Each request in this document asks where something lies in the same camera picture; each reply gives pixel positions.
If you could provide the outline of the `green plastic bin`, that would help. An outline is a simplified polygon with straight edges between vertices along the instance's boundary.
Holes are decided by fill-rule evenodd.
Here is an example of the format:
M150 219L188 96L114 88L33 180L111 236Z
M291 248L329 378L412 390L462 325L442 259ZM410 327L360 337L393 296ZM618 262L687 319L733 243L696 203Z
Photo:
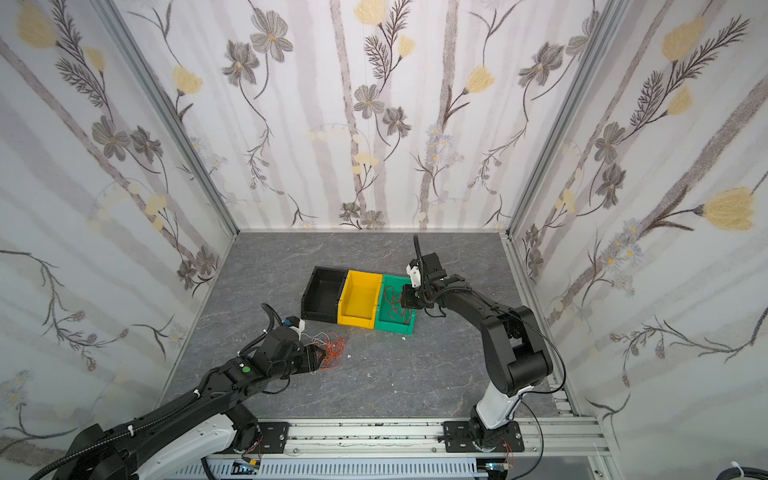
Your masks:
M401 294L404 286L411 286L410 279L393 275L384 275L379 295L374 328L379 331L412 335L416 311L404 309Z

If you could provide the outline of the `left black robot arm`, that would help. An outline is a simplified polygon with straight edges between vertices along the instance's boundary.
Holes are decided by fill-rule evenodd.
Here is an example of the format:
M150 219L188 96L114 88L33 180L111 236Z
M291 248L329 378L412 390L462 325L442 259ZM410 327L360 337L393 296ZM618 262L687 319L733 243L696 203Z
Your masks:
M204 373L191 390L109 429L98 424L86 428L63 457L34 478L161 478L211 454L264 446L267 435L246 400L268 394L273 380L288 382L319 370L326 351L302 341L299 318L282 320L270 305L263 308L268 327L233 358Z

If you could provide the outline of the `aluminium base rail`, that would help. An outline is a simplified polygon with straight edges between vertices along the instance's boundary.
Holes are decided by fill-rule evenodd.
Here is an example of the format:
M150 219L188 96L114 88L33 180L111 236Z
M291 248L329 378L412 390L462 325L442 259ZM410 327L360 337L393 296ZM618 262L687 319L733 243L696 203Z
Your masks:
M275 458L511 456L592 457L609 445L590 417L522 417L500 446L476 447L468 435L446 436L443 418L291 419L262 423L263 439L254 455Z

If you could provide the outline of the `yellow plastic bin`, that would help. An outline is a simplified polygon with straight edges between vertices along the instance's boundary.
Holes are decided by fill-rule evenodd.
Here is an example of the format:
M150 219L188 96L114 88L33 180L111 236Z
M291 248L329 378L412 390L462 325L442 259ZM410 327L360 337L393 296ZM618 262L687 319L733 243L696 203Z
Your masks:
M349 270L338 303L339 325L373 330L383 275Z

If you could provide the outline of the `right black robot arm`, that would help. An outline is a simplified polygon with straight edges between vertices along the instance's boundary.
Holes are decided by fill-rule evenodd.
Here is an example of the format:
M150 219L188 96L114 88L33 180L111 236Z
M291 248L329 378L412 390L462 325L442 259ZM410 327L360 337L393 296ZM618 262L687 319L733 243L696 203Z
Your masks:
M406 267L401 307L431 314L450 311L480 333L489 386L466 422L444 424L448 451L494 451L514 436L514 415L525 397L554 371L554 344L536 326L528 307L512 307L480 293L460 275L450 275L437 254L423 254L413 236L415 258Z

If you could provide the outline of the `black plastic bin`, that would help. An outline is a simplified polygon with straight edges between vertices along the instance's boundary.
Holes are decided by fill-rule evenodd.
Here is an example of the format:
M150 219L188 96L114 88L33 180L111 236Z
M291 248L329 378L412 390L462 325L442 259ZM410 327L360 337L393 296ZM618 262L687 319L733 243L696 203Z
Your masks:
M301 298L303 320L336 324L346 283L345 269L315 266Z

